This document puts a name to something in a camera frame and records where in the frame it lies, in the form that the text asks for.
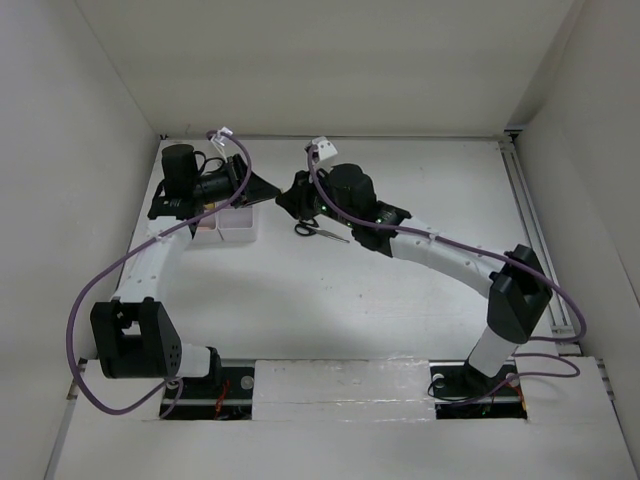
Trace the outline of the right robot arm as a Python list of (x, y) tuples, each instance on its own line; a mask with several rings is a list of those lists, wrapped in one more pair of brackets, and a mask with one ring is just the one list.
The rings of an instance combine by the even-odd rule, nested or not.
[(339, 222), (362, 247), (426, 266), (486, 298), (487, 325), (462, 369), (462, 381), (473, 393), (486, 393), (497, 384), (504, 363), (530, 340), (551, 299), (531, 248), (517, 245), (503, 259), (494, 259), (477, 248), (450, 246), (408, 211), (379, 200), (373, 181), (357, 165), (316, 174), (299, 171), (276, 203), (296, 220), (323, 215)]

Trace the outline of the black-handled scissors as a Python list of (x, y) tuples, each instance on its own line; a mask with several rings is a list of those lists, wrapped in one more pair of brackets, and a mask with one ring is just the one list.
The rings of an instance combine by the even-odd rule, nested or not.
[(299, 220), (294, 225), (294, 232), (303, 238), (310, 238), (313, 236), (324, 237), (333, 241), (341, 242), (341, 243), (349, 243), (349, 240), (335, 234), (329, 232), (327, 230), (322, 229), (318, 222), (315, 219), (311, 220)]

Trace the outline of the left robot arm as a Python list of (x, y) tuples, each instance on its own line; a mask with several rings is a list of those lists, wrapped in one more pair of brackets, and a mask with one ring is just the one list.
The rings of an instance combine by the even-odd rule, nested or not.
[(240, 155), (205, 173), (189, 144), (163, 149), (163, 179), (148, 212), (150, 246), (133, 259), (126, 278), (107, 302), (96, 303), (90, 321), (104, 375), (123, 378), (187, 378), (201, 396), (222, 387), (221, 359), (213, 347), (183, 342), (163, 300), (171, 273), (191, 244), (209, 204), (243, 208), (275, 198), (279, 189), (249, 172)]

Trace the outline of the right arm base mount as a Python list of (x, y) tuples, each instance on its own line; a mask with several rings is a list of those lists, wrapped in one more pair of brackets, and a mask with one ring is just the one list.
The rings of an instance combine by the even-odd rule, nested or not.
[(528, 415), (524, 395), (516, 380), (513, 360), (495, 377), (476, 372), (463, 361), (429, 363), (427, 395), (434, 400), (437, 420), (520, 419)]

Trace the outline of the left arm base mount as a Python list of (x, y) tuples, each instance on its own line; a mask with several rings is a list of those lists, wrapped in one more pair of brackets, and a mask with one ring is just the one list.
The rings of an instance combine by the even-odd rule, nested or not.
[(183, 390), (167, 387), (159, 416), (175, 421), (248, 421), (252, 419), (255, 360), (222, 361), (218, 385), (204, 378), (184, 379)]

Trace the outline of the aluminium rail right side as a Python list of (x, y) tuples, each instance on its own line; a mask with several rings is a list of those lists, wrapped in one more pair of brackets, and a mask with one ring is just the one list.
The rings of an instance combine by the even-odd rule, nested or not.
[[(506, 130), (503, 133), (499, 140), (501, 156), (521, 219), (526, 242), (536, 252), (544, 274), (554, 283), (558, 283), (541, 224), (525, 180), (524, 170), (518, 157), (515, 140), (520, 133), (520, 130)], [(571, 312), (568, 310), (564, 299), (555, 292), (552, 293), (546, 320), (549, 324), (551, 336), (556, 340), (556, 351), (561, 356), (583, 355), (578, 341), (568, 341), (570, 337), (576, 335)]]

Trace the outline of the white six-compartment organizer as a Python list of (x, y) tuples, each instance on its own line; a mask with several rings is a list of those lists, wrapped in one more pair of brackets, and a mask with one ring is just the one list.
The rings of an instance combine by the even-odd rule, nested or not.
[(198, 231), (196, 229), (192, 243), (199, 247), (216, 244), (251, 243), (257, 239), (258, 214), (253, 206), (234, 209), (225, 208), (208, 215), (199, 225), (216, 226), (215, 231)]

